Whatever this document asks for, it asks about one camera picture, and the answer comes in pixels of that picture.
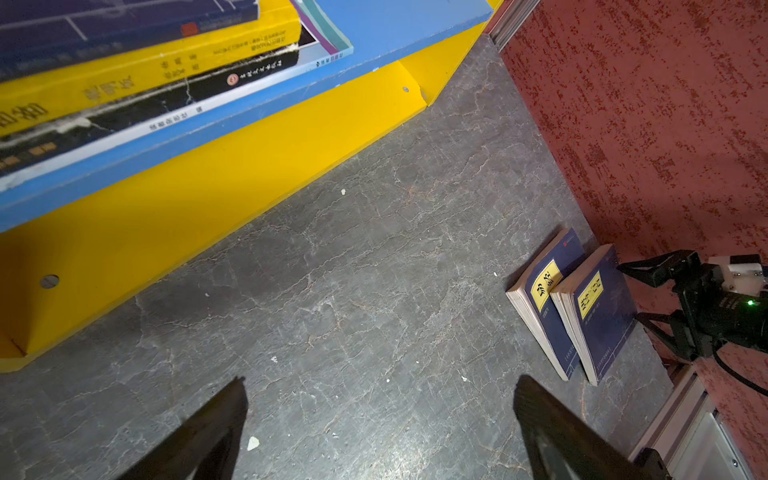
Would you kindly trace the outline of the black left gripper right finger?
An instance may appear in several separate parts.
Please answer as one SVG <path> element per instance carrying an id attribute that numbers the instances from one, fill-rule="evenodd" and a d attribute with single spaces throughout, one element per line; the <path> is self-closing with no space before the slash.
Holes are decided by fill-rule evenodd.
<path id="1" fill-rule="evenodd" d="M 648 479 L 533 377 L 522 375 L 514 413 L 535 479 Z"/>

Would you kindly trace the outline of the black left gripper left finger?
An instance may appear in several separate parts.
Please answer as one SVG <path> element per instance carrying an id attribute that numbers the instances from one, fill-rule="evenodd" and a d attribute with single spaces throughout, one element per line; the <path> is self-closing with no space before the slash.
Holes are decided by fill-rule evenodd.
<path id="1" fill-rule="evenodd" d="M 225 385 L 122 479 L 230 479 L 248 412 L 242 377 Z"/>

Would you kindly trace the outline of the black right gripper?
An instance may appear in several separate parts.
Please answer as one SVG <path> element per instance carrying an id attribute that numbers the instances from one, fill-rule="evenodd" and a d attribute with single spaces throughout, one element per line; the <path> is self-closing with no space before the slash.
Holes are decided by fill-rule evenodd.
<path id="1" fill-rule="evenodd" d="M 635 319 L 678 358 L 711 357 L 728 343 L 767 351 L 767 297 L 724 290 L 721 269 L 701 264 L 696 252 L 677 250 L 617 269 L 650 287 L 677 281 L 681 310 L 641 312 Z"/>

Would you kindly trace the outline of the yellow pink blue bookshelf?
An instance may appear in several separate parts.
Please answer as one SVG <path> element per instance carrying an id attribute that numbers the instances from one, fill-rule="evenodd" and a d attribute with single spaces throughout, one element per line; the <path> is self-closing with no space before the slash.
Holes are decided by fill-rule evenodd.
<path id="1" fill-rule="evenodd" d="M 323 1 L 353 50 L 1 189 L 1 369 L 51 350 L 433 104 L 496 1 Z"/>

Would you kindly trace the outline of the white book with galaxy picture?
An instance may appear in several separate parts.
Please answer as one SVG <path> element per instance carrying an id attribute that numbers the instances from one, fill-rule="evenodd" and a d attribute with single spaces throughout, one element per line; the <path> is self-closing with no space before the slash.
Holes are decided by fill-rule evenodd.
<path id="1" fill-rule="evenodd" d="M 314 1 L 297 1 L 298 41 L 212 71 L 74 113 L 14 134 L 1 143 L 8 191 L 105 151 L 185 122 L 354 51 L 351 41 Z"/>

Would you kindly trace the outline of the dark blue book yellow label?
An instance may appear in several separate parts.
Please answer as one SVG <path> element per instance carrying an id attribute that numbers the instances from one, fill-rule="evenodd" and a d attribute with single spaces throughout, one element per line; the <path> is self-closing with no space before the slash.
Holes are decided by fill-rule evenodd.
<path id="1" fill-rule="evenodd" d="M 1 80 L 256 21 L 258 1 L 2 0 Z"/>

